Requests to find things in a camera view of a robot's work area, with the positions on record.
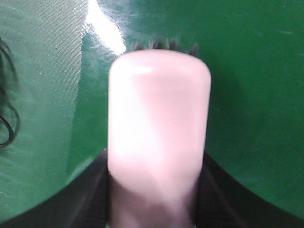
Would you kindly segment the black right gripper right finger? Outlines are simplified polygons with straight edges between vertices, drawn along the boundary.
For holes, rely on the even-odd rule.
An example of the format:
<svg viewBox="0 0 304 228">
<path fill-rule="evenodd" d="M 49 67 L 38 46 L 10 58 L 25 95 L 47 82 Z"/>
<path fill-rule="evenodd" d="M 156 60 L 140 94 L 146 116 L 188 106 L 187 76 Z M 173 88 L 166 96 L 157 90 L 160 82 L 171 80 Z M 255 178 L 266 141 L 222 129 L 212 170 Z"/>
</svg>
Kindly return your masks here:
<svg viewBox="0 0 304 228">
<path fill-rule="evenodd" d="M 196 198 L 198 228 L 302 228 L 304 220 L 265 201 L 204 154 Z"/>
</svg>

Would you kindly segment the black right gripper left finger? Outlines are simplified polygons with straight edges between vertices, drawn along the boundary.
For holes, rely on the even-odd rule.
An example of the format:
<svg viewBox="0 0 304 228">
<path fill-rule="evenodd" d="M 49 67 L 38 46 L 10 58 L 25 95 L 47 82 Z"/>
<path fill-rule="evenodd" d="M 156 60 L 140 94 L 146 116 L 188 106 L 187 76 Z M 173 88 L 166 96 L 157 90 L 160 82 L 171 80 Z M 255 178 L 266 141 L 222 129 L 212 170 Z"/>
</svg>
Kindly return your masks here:
<svg viewBox="0 0 304 228">
<path fill-rule="evenodd" d="M 108 221 L 107 150 L 45 202 L 2 222 L 2 228 L 105 228 Z"/>
</svg>

